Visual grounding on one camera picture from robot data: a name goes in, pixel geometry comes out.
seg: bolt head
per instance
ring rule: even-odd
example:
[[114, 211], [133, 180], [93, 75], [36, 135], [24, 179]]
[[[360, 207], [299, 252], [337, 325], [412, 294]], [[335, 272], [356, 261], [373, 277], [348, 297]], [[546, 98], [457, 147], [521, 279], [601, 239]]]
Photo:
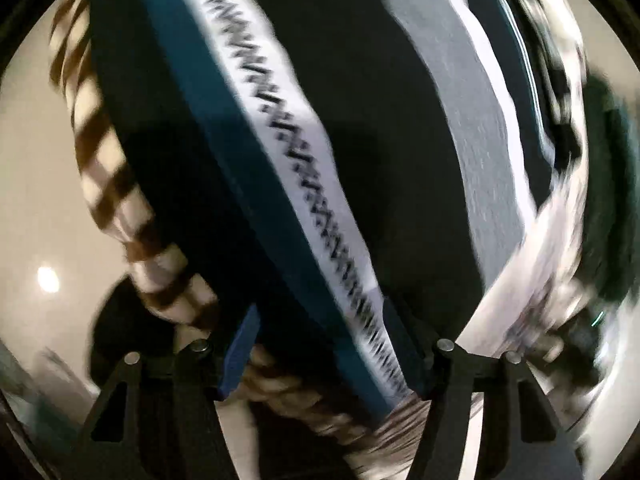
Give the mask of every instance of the bolt head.
[[193, 341], [189, 348], [192, 352], [204, 352], [207, 348], [209, 348], [209, 341], [206, 339], [196, 339]]
[[451, 339], [438, 339], [436, 345], [443, 352], [451, 352], [456, 347]]
[[509, 350], [507, 353], [505, 353], [504, 357], [508, 362], [514, 365], [519, 365], [522, 362], [522, 356], [512, 350]]
[[124, 356], [124, 362], [128, 365], [134, 365], [140, 361], [140, 354], [138, 352], [129, 352]]

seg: black fabric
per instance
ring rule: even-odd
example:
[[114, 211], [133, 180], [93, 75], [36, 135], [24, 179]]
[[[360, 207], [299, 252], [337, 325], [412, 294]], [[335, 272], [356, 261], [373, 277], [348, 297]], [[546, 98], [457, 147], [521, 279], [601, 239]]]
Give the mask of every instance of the black fabric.
[[292, 373], [337, 383], [331, 342], [292, 298], [236, 205], [175, 87], [140, 0], [90, 0], [92, 62], [156, 224], [216, 291], [255, 302], [260, 338]]
[[258, 432], [261, 480], [356, 480], [341, 447], [331, 436], [319, 436], [293, 418], [250, 402]]
[[[467, 1], [469, 9], [481, 23], [491, 42], [495, 57], [502, 69], [509, 94], [513, 98], [518, 117], [518, 126], [520, 127], [524, 167], [529, 177], [529, 188], [536, 206], [540, 208], [550, 195], [552, 166], [545, 160], [540, 147], [536, 111], [530, 94], [529, 76], [518, 46], [518, 40], [500, 0]], [[516, 24], [518, 29], [522, 30], [518, 19], [516, 19]], [[527, 55], [530, 61], [532, 61], [531, 54], [535, 54], [535, 50], [528, 46]], [[540, 85], [539, 75], [535, 83], [536, 92], [540, 97], [543, 87]], [[543, 107], [545, 100], [540, 99], [540, 107], [542, 109], [543, 128], [547, 136], [550, 137], [548, 111]]]
[[638, 131], [609, 86], [589, 73], [582, 89], [589, 147], [582, 256], [576, 275], [619, 302], [640, 276]]
[[100, 387], [129, 352], [162, 357], [174, 352], [174, 326], [151, 314], [129, 276], [111, 291], [94, 321], [89, 375]]
[[382, 0], [257, 0], [334, 150], [383, 290], [455, 338], [482, 298], [456, 150]]

